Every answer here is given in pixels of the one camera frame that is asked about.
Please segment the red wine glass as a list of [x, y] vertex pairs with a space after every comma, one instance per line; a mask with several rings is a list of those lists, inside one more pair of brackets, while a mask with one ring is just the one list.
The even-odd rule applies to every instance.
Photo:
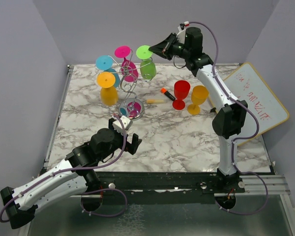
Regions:
[[183, 101], [189, 94], [190, 84], [185, 80], [179, 80], [174, 84], [174, 95], [176, 100], [172, 103], [172, 106], [176, 110], [183, 110], [185, 102]]

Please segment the green wine glass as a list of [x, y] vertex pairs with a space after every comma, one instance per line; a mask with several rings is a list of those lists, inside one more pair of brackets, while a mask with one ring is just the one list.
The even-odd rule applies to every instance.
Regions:
[[152, 60], [152, 52], [148, 45], [142, 45], [136, 50], [136, 56], [141, 60], [140, 73], [143, 81], [151, 81], [156, 75], [156, 67]]

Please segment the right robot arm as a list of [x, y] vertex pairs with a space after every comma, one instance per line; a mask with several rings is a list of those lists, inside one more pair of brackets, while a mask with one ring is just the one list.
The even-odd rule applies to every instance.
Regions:
[[239, 179], [235, 162], [237, 151], [235, 138], [244, 126], [247, 103], [232, 95], [215, 72], [213, 60], [203, 52], [203, 34], [199, 28], [188, 27], [179, 33], [171, 33], [162, 42], [151, 46], [149, 50], [167, 60], [172, 60], [175, 56], [183, 59], [187, 69], [208, 90], [217, 112], [212, 121], [212, 127], [218, 135], [220, 144], [216, 187], [221, 192], [228, 192]]

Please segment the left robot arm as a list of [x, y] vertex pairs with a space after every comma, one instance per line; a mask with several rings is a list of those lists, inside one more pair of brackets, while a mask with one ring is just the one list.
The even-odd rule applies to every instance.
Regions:
[[88, 142], [74, 148], [52, 169], [16, 188], [0, 191], [3, 209], [0, 222], [18, 229], [32, 221], [47, 205], [76, 194], [93, 194], [101, 182], [96, 169], [115, 163], [124, 152], [134, 155], [142, 142], [137, 134], [127, 140], [133, 121], [114, 114], [108, 127], [98, 130]]

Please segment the yellow wine glass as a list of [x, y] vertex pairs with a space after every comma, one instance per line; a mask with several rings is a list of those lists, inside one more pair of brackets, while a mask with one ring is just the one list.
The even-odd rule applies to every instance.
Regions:
[[192, 104], [190, 104], [187, 107], [187, 111], [191, 115], [197, 115], [200, 113], [201, 108], [200, 105], [203, 104], [206, 99], [209, 96], [209, 91], [204, 86], [195, 86], [192, 90], [191, 94], [191, 101]]
[[111, 72], [101, 72], [97, 76], [97, 84], [101, 87], [100, 97], [103, 104], [113, 106], [118, 102], [118, 92], [114, 87], [116, 79]]

